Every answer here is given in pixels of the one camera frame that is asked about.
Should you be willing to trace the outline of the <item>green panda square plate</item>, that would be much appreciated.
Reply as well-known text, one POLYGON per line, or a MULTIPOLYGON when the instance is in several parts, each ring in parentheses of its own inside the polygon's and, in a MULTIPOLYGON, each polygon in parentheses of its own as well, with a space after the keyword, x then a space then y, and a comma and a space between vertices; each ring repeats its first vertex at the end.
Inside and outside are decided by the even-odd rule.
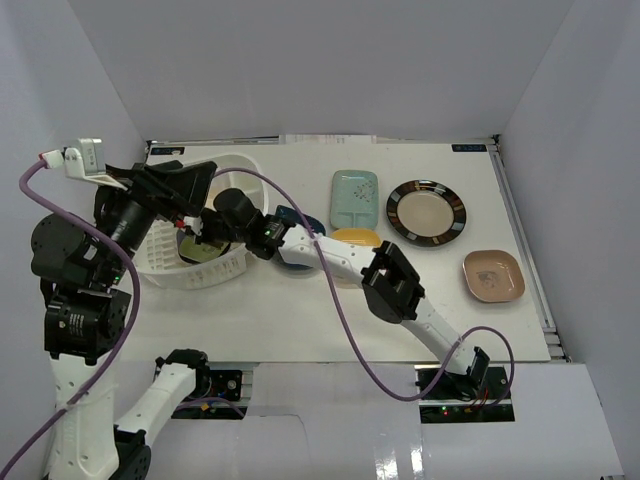
POLYGON ((179 258, 192 265, 207 263, 226 254, 231 247, 229 242, 213 244, 196 243, 193 237, 184 237, 177 241, 179 258))

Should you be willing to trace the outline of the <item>white plastic dish bin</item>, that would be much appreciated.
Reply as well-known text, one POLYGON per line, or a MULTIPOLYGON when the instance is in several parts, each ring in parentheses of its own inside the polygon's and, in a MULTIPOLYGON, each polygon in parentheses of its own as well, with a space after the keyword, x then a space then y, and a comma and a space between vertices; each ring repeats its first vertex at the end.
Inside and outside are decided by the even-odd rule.
MULTIPOLYGON (((241 153, 193 156, 179 153, 176 147, 162 147, 160 151, 159 155, 148 156, 146 163, 157 166, 178 161, 189 166, 213 161, 218 170, 245 168, 258 173, 262 171, 253 158, 241 153)), ((238 172, 217 176, 212 181, 205 207, 213 209, 215 197, 229 188, 242 190, 262 213, 268 212, 269 194, 263 182, 255 176, 238 172)), ((229 281, 246 271, 249 252, 240 243, 230 243, 226 254, 207 263, 192 265, 182 261, 178 256, 177 241, 184 237, 184 232, 173 224, 163 220, 154 222, 134 257, 139 275, 161 288, 196 290, 229 281)))

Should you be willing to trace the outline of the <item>dark blue leaf plate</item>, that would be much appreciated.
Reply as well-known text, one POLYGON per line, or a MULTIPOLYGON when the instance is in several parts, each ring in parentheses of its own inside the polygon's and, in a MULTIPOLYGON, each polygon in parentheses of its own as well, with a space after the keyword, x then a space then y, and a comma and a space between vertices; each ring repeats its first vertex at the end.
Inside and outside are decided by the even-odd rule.
MULTIPOLYGON (((276 210, 275 210, 275 215, 278 216, 278 217, 282 217, 285 220, 294 222, 295 224, 299 224, 299 225, 303 225, 304 224, 304 222, 302 220, 302 217, 297 213, 297 211, 295 209, 293 209, 291 207, 287 207, 287 206, 284 206, 284 205, 278 205, 276 207, 276 210)), ((309 226, 311 227, 311 229, 312 229, 312 231, 314 233, 319 233, 319 234, 322 234, 322 235, 325 235, 327 233, 324 224, 322 222, 320 222, 319 220, 317 220, 316 218, 314 218, 312 216, 309 216, 309 215, 305 215, 304 218, 306 219, 307 223, 309 224, 309 226)), ((287 269, 287 270, 298 271, 298 272, 310 270, 310 267, 308 267, 308 266, 286 262, 282 258, 280 253, 277 253, 274 256, 274 261, 278 265, 280 265, 282 268, 287 269)))

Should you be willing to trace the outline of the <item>light teal rectangular plate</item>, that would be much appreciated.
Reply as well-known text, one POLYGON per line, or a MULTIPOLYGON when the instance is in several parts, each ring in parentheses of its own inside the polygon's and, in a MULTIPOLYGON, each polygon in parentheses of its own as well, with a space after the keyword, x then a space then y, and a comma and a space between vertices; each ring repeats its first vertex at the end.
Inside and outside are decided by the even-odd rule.
POLYGON ((375 173, 338 170, 331 184, 330 224, 334 229, 375 230, 379 219, 379 183, 375 173))

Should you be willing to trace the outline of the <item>yellow square plate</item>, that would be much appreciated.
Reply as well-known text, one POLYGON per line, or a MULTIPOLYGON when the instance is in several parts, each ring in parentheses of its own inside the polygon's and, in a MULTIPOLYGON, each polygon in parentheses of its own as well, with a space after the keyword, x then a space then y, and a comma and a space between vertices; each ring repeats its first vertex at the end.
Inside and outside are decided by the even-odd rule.
MULTIPOLYGON (((358 245, 358 246, 366 246, 371 248, 377 248, 382 243, 381 238, 374 230, 365 229, 365 228, 337 229, 330 234, 330 237, 332 239, 335 239, 344 243, 358 245)), ((352 284, 348 279, 343 278, 342 276, 335 273, 334 270, 331 270, 331 272, 332 272, 332 277, 334 279, 334 282, 340 288, 346 288, 346 289, 356 288, 356 285, 352 284)))

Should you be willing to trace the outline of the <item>round black rimmed plate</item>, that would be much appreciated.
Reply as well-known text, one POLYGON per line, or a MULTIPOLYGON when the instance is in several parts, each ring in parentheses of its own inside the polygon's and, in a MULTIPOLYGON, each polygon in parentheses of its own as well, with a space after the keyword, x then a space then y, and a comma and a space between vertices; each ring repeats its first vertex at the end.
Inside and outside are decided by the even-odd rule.
POLYGON ((387 197, 385 213, 396 233, 425 248, 454 241, 467 223, 460 196, 431 180, 411 180, 397 186, 387 197))

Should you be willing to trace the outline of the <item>pink panda square plate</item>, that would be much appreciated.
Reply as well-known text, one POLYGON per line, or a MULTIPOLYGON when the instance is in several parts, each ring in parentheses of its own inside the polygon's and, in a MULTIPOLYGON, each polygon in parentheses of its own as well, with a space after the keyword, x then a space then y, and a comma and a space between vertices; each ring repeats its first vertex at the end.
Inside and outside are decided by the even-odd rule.
POLYGON ((463 261, 463 272, 470 293, 483 303, 518 300, 526 284, 519 263, 503 250, 476 250, 463 261))

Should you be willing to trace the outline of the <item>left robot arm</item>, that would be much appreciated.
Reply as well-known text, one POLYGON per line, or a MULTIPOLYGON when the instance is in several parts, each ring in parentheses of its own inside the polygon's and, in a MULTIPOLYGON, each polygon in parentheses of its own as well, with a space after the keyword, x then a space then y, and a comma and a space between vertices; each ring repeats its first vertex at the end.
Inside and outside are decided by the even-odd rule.
POLYGON ((121 291, 124 275, 157 220, 198 216, 216 172, 213 162, 186 167, 138 164, 108 168, 95 197, 94 219, 50 205, 31 236, 32 272, 44 299, 44 348, 56 386, 50 479, 143 479, 158 433, 186 399, 211 387, 208 358, 178 349, 161 358, 157 375, 123 417, 114 415, 113 364, 132 330, 138 290, 121 291))

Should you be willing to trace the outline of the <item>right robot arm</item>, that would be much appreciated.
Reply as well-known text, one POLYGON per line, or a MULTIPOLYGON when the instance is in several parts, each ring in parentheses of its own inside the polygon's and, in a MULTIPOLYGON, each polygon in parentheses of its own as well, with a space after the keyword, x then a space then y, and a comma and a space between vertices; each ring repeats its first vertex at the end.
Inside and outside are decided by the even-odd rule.
POLYGON ((402 326, 442 361, 459 396, 472 399, 486 389, 489 356, 436 311, 397 245, 384 241, 367 247, 310 232, 281 216, 263 214, 237 188, 220 192, 214 206, 186 221, 184 230, 196 242, 241 243, 263 260, 279 256, 287 264, 328 270, 330 276, 360 287, 374 316, 402 326))

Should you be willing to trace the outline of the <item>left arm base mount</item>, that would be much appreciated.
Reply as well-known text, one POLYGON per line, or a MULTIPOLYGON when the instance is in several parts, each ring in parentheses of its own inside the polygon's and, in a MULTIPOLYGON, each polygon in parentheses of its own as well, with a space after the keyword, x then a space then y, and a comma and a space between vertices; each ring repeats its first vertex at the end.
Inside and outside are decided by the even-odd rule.
POLYGON ((242 420, 248 408, 242 370, 211 370, 204 386, 186 397, 173 419, 242 420))

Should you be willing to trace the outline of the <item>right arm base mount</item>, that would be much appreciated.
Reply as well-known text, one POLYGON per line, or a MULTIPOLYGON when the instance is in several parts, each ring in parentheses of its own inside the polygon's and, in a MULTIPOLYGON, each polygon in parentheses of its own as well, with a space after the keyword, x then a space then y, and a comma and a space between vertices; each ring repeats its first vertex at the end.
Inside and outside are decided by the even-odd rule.
POLYGON ((478 393, 463 394, 444 375, 438 384, 419 401, 420 420, 426 424, 512 423, 515 412, 511 394, 494 407, 505 390, 508 375, 504 367, 490 367, 478 393))

